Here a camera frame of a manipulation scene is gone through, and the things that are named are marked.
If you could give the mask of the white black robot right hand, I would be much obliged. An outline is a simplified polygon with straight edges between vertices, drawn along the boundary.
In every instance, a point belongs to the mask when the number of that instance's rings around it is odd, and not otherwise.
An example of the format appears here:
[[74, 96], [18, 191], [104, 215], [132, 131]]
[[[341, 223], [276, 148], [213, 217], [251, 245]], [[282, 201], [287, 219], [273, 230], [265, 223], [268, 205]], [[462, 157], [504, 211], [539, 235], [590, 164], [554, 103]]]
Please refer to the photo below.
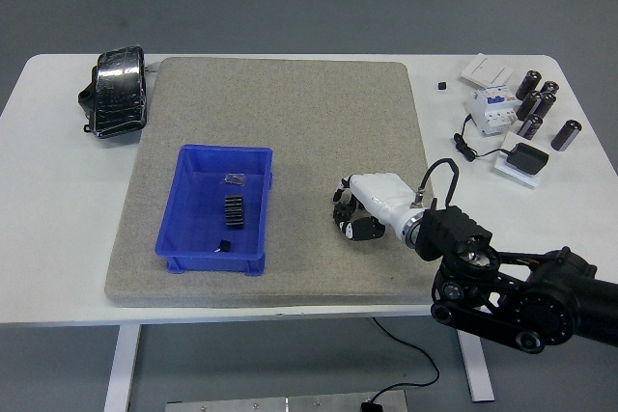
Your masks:
[[416, 244], [425, 211], [422, 194], [398, 175], [375, 173], [342, 178], [333, 195], [333, 220], [351, 241], [383, 237], [387, 226], [408, 248]]

